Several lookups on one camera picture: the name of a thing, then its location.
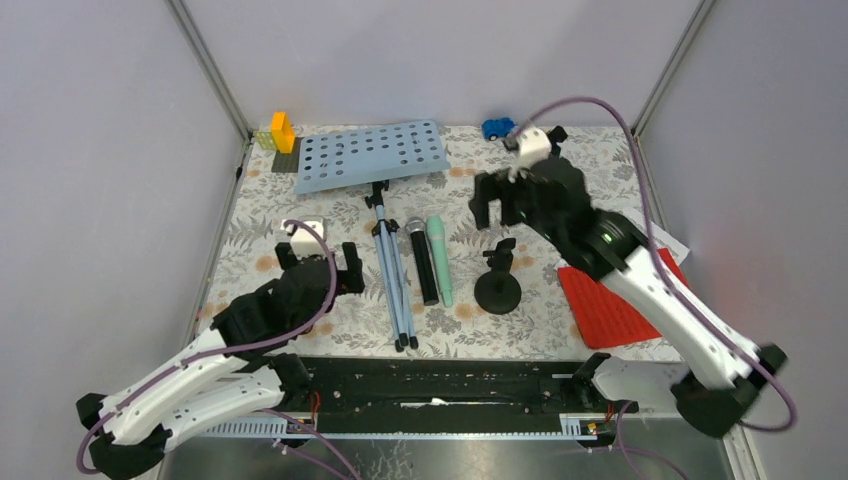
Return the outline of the mint green microphone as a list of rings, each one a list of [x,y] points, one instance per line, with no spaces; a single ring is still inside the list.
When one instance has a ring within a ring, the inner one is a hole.
[[[438,215],[430,215],[427,217],[426,235],[430,244],[437,287],[441,295],[442,303],[445,307],[450,308],[454,305],[453,284],[449,267],[445,227],[442,219]]]

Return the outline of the black silver microphone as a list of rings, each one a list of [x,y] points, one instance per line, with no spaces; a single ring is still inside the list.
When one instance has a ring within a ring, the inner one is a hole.
[[[436,305],[439,302],[439,294],[428,248],[426,223],[420,217],[411,217],[405,228],[412,246],[423,304]]]

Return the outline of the black microphone stand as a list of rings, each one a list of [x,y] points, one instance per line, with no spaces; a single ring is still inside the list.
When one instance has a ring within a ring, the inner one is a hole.
[[[551,158],[559,158],[561,156],[561,144],[569,138],[568,133],[563,126],[557,125],[550,129],[546,135],[550,142],[549,156]]]
[[[516,245],[515,238],[506,238],[499,241],[493,249],[482,253],[489,271],[477,279],[474,298],[485,312],[505,315],[514,311],[520,304],[522,288],[511,274],[513,250]]]

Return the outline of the white sheet music page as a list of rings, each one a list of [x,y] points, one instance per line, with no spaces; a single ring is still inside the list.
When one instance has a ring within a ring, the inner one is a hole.
[[[635,208],[625,208],[622,213],[645,235],[648,234],[645,226],[645,215]],[[678,263],[682,263],[690,253],[690,249],[683,243],[678,241],[667,231],[662,229],[655,222],[651,221],[653,238],[658,248],[666,248],[669,250],[672,258]]]

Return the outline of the red sheet music page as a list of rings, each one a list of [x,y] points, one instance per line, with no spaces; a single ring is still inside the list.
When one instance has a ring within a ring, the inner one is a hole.
[[[556,273],[584,344],[609,349],[659,339],[662,335],[630,304],[574,267]]]

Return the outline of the light blue music stand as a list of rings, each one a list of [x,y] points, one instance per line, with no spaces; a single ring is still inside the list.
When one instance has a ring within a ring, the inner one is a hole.
[[[416,349],[419,342],[399,249],[399,226],[385,212],[383,193],[394,179],[449,168],[438,124],[432,119],[316,134],[300,142],[296,194],[371,187],[365,203],[376,215],[372,237],[399,352]]]

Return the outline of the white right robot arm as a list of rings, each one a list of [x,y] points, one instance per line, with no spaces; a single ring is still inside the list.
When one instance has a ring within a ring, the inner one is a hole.
[[[674,346],[689,370],[670,393],[678,413],[700,433],[722,438],[741,425],[786,363],[779,346],[754,343],[706,308],[626,216],[593,207],[583,172],[566,159],[477,174],[469,201],[477,229],[489,227],[495,200],[503,225],[533,229]]]

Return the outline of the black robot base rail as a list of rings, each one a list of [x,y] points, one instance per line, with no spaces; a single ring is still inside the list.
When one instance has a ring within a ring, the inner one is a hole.
[[[564,415],[613,420],[580,362],[302,356],[278,410],[330,434],[554,434]]]

